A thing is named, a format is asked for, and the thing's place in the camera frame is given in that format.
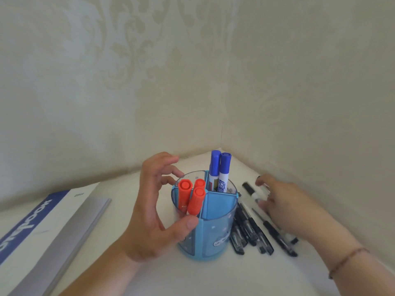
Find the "pen holder compartment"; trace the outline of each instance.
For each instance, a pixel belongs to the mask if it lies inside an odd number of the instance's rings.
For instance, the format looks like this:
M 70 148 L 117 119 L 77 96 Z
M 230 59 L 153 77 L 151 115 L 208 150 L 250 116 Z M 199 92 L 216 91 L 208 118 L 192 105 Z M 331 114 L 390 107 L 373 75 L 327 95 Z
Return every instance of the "pen holder compartment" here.
M 238 194 L 235 185 L 229 180 L 227 193 L 208 191 L 208 171 L 200 170 L 185 174 L 178 179 L 171 190 L 171 200 L 174 204 L 175 219 L 179 220 L 185 213 L 178 209 L 178 183 L 189 179 L 206 181 L 206 197 L 200 213 L 199 223 L 184 241 L 179 243 L 183 254 L 195 260 L 213 260 L 218 258 L 227 248 L 233 217 L 237 207 Z

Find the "hand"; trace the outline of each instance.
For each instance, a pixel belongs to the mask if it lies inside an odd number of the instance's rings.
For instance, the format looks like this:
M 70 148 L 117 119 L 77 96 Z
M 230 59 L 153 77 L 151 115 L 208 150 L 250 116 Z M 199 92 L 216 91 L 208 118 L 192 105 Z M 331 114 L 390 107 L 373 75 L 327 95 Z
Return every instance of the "hand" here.
M 260 176 L 255 185 L 269 186 L 269 197 L 259 203 L 281 229 L 309 240 L 321 225 L 333 218 L 297 184 L 285 183 L 270 174 Z
M 135 262 L 157 258 L 172 246 L 185 239 L 199 219 L 185 216 L 165 229 L 156 211 L 159 190 L 162 185 L 175 184 L 175 179 L 164 174 L 184 175 L 171 165 L 178 162 L 178 156 L 163 152 L 146 159 L 140 173 L 140 189 L 130 223 L 120 242 L 126 254 Z

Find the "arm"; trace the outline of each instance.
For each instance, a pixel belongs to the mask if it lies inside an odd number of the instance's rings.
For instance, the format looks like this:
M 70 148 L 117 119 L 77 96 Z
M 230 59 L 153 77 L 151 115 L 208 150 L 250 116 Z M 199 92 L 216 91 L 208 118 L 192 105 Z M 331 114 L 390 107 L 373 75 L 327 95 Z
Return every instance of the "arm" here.
M 259 206 L 285 231 L 314 246 L 328 270 L 362 245 L 318 203 L 296 184 L 278 181 L 265 174 L 256 185 L 266 184 L 270 194 Z M 395 277 L 367 252 L 350 258 L 333 274 L 342 296 L 395 295 Z
M 177 161 L 177 156 L 165 152 L 144 161 L 140 189 L 127 229 L 60 296 L 123 295 L 144 262 L 166 253 L 196 227 L 199 219 L 185 216 L 165 229 L 156 211 L 162 185 L 175 184 L 171 176 L 162 175 L 184 175 L 171 165 Z

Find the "thin bracelet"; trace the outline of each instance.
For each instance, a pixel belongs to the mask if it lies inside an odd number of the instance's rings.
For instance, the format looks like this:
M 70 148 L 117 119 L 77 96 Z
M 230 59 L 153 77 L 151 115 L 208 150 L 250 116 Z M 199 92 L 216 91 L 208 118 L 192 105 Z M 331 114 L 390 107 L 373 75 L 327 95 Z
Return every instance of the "thin bracelet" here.
M 333 279 L 333 274 L 335 274 L 340 268 L 342 268 L 348 262 L 349 259 L 351 259 L 356 254 L 363 252 L 363 251 L 370 253 L 370 251 L 368 249 L 366 249 L 365 247 L 361 247 L 361 248 L 357 248 L 357 249 L 353 250 L 352 253 L 350 253 L 348 256 L 346 256 L 344 259 L 342 259 L 340 261 L 340 263 L 338 263 L 336 265 L 336 267 L 334 267 L 332 269 L 332 271 L 329 272 L 329 279 Z

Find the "red marker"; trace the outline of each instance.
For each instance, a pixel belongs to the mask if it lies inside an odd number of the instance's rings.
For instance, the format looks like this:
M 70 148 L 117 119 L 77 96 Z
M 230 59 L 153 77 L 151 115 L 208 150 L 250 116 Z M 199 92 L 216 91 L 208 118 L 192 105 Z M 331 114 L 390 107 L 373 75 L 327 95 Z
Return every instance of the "red marker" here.
M 202 187 L 194 188 L 192 198 L 188 204 L 188 214 L 199 215 L 201 206 L 203 205 L 204 198 L 206 197 L 206 191 Z
M 203 189 L 206 189 L 206 182 L 205 182 L 205 180 L 204 180 L 204 179 L 197 179 L 197 180 L 195 181 L 195 186 L 194 186 L 194 188 L 197 188 L 197 187 L 201 187 L 201 188 L 203 188 Z
M 188 203 L 191 198 L 192 182 L 188 179 L 182 179 L 178 183 L 178 209 L 186 214 Z

